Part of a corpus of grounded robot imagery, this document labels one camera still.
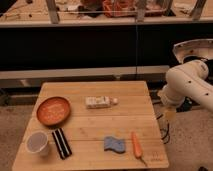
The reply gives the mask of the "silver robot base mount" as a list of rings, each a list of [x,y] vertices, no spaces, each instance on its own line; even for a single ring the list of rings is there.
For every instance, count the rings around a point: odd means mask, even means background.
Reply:
[[[190,56],[213,60],[213,38],[193,39],[177,43],[173,46],[173,54],[179,63],[183,63]]]

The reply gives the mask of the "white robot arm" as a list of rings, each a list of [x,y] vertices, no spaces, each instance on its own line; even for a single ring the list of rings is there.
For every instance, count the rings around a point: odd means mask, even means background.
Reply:
[[[170,68],[165,75],[167,84],[158,92],[164,106],[163,117],[170,121],[185,98],[188,97],[213,113],[213,85],[205,79],[209,75],[208,65],[193,60]]]

